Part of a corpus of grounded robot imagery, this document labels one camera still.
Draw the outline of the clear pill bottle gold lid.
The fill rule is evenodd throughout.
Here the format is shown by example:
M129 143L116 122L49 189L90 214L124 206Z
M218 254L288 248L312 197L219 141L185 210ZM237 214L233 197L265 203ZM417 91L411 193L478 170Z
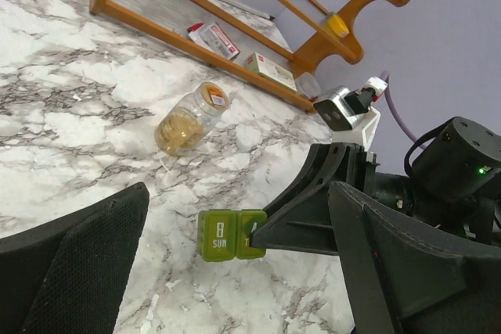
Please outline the clear pill bottle gold lid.
M216 84L205 81L182 97L154 132L160 150L179 156L195 146L215 127L230 101Z

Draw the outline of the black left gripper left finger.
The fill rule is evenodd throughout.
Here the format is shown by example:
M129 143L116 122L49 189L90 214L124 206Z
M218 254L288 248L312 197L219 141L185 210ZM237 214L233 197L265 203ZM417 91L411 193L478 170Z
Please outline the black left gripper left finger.
M134 184L1 240L3 333L112 333L150 194Z

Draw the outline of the wooden shelf rack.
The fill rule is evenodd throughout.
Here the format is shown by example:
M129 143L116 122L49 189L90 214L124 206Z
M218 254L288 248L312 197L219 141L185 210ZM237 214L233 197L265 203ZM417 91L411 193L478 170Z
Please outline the wooden shelf rack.
M371 2L378 0L350 0L337 11L348 28L345 37L338 37L324 17L327 9L317 0L277 0L314 30L314 34L292 52L280 32L270 20L250 10L229 4L228 0L90 0L89 11L109 18L163 41L198 60L246 81L285 102L309 113L314 107L310 99L291 88L274 83L245 66L247 57L259 52L264 57L287 68L295 77L316 72L327 57L338 55L347 63L356 64L364 51L355 36L357 15ZM401 7L410 0L385 0ZM217 23L240 54L225 58L218 48L198 45L188 36L188 29L196 23Z

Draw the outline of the green pill organizer box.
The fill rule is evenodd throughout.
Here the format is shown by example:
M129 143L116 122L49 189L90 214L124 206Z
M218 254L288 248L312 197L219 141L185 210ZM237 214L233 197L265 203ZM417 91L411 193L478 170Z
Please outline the green pill organizer box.
M263 210L203 210L197 217L197 251L206 262L263 258L266 249L252 247L251 236L266 221Z

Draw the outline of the yellow lid container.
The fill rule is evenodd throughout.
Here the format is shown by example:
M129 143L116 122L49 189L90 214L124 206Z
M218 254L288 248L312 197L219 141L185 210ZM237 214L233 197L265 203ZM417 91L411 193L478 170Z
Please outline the yellow lid container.
M326 18L326 25L339 38L345 38L350 34L350 30L343 19L336 13L331 13Z

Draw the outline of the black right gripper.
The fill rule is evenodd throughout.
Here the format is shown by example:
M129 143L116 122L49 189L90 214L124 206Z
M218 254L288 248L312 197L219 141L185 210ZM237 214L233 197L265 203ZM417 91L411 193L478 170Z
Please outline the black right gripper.
M368 192L377 202L410 215L415 203L410 178L375 173L375 153L355 143L314 143L296 178L264 208L267 220L250 244L267 250L336 254L328 191L335 181Z

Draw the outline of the red white medicine packet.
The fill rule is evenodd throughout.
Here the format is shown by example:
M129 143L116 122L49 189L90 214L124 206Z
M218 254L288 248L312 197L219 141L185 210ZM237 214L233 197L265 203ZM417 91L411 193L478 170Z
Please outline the red white medicine packet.
M217 23L196 23L187 29L189 39L195 44L234 61L240 50Z

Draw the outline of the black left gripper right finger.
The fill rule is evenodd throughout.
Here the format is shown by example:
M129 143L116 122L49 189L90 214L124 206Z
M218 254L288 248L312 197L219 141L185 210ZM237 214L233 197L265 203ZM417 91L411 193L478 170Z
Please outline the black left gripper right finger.
M343 182L330 218L357 333L498 333L500 249L407 217Z

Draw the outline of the white green medicine box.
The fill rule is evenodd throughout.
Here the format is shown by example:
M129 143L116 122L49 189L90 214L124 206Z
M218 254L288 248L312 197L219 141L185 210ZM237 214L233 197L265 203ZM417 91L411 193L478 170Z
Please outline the white green medicine box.
M294 76L290 70L274 63L272 60L257 52L253 52L245 59L244 66L248 70L267 78L270 81L291 90L292 92L297 91Z

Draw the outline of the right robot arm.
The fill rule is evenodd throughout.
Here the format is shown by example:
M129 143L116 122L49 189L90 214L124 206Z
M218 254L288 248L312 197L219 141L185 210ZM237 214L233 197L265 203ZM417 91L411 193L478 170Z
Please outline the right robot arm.
M500 244L500 137L453 117L424 134L404 175L377 171L377 157L352 142L315 143L292 183L251 225L254 248L338 254L329 187L344 182L386 207L476 242Z

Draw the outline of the grey round container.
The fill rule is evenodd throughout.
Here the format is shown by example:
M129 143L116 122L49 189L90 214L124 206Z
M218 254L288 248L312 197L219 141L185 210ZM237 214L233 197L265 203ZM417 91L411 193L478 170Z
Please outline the grey round container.
M297 77L294 80L297 93L308 100L315 101L320 93L321 93L321 88L314 78L313 75L311 75L308 72L303 73L301 76Z

